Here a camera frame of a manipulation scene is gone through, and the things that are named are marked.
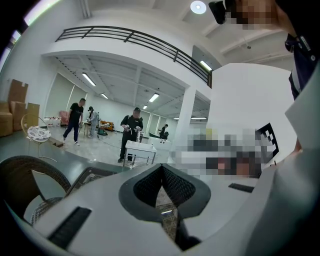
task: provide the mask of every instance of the white table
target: white table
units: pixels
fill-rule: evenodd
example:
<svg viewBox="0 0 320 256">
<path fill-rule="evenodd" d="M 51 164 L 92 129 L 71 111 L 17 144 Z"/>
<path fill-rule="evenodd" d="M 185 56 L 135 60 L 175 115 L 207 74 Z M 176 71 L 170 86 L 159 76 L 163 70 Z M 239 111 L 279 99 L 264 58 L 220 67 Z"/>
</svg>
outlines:
<svg viewBox="0 0 320 256">
<path fill-rule="evenodd" d="M 154 146 L 128 140 L 125 145 L 123 166 L 139 167 L 153 164 L 157 150 Z M 127 161 L 128 154 L 132 155 L 132 162 Z"/>
<path fill-rule="evenodd" d="M 148 144 L 153 145 L 157 150 L 170 150 L 172 143 L 167 139 L 149 137 Z"/>
</svg>

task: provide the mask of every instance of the black slot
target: black slot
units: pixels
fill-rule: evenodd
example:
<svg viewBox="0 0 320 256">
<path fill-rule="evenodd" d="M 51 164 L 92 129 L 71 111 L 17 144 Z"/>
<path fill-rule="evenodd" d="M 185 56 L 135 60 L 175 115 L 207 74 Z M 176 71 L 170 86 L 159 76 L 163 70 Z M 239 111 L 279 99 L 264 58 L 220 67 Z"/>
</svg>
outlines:
<svg viewBox="0 0 320 256">
<path fill-rule="evenodd" d="M 90 213 L 90 209 L 77 207 L 50 235 L 49 241 L 56 246 L 66 249 Z"/>
<path fill-rule="evenodd" d="M 248 193 L 252 193 L 252 191 L 255 188 L 254 186 L 246 186 L 246 185 L 241 185 L 241 184 L 236 184 L 236 183 L 231 183 L 228 187 L 232 188 L 232 189 L 235 189 L 235 190 L 248 192 Z"/>
</svg>

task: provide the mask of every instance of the white column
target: white column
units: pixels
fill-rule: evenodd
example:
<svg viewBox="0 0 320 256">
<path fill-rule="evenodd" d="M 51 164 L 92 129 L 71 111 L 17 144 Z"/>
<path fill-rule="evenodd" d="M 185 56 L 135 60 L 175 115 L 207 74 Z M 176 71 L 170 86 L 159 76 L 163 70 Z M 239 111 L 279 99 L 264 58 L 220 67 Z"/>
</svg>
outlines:
<svg viewBox="0 0 320 256">
<path fill-rule="evenodd" d="M 189 129 L 190 120 L 194 109 L 195 97 L 196 89 L 194 87 L 185 89 L 179 121 L 176 126 L 175 138 L 172 143 L 171 150 L 174 150 L 175 145 L 187 143 L 187 130 Z"/>
<path fill-rule="evenodd" d="M 147 135 L 147 136 L 149 136 L 150 125 L 152 122 L 152 116 L 153 116 L 153 114 L 150 113 L 149 121 L 148 121 L 148 124 L 146 125 L 145 135 Z"/>
</svg>

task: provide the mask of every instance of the ceiling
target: ceiling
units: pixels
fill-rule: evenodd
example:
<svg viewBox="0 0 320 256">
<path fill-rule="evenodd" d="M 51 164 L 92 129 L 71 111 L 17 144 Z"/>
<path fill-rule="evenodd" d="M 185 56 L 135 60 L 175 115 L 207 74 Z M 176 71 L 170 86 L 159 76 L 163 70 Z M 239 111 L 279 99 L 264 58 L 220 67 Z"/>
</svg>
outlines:
<svg viewBox="0 0 320 256">
<path fill-rule="evenodd" d="M 294 60 L 285 48 L 287 34 L 279 30 L 243 30 L 237 24 L 218 25 L 209 8 L 204 14 L 190 10 L 192 0 L 81 0 L 89 13 L 121 6 L 146 8 L 172 16 L 211 40 L 228 63 L 256 63 L 291 70 Z"/>
<path fill-rule="evenodd" d="M 168 78 L 132 63 L 91 55 L 59 55 L 61 67 L 68 69 L 97 96 L 104 93 L 110 100 L 143 108 L 164 117 L 179 117 L 185 88 Z M 92 86 L 82 75 L 96 84 Z M 154 102 L 149 99 L 158 93 Z M 193 117 L 209 116 L 210 103 L 196 95 Z"/>
</svg>

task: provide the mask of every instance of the round ceiling light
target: round ceiling light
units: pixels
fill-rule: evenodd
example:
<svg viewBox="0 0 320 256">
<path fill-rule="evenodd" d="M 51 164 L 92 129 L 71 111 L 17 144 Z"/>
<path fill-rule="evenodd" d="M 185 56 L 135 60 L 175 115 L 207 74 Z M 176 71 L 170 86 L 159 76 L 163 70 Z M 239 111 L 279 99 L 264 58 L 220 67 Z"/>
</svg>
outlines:
<svg viewBox="0 0 320 256">
<path fill-rule="evenodd" d="M 206 4 L 201 1 L 193 1 L 190 8 L 195 14 L 204 14 L 207 10 Z"/>
</svg>

